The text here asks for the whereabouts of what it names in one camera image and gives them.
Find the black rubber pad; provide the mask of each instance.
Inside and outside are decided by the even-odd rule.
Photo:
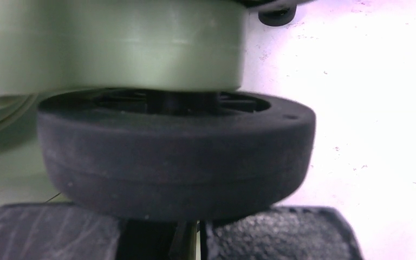
[[[0,207],[0,260],[169,260],[175,228],[70,203],[9,205]]]
[[[200,232],[203,260],[362,260],[352,229],[329,208],[278,207]]]

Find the white surface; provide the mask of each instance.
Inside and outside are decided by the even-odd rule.
[[[247,52],[245,90],[301,101],[318,117],[308,177],[283,203],[338,208],[366,260],[415,260],[416,1],[321,0],[282,28],[252,15]],[[2,189],[13,189],[9,176],[28,187],[0,190],[0,204],[55,193],[34,139],[0,154]]]

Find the black rubber wheel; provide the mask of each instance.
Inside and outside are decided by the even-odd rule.
[[[197,94],[177,95],[204,103]],[[222,93],[215,112],[169,115],[155,109],[156,100],[152,91],[106,89],[41,102],[38,136],[53,184],[95,211],[170,222],[261,211],[306,176],[315,132],[310,108]]]
[[[259,21],[267,26],[279,27],[290,23],[296,16],[297,6],[272,12],[259,12]]]

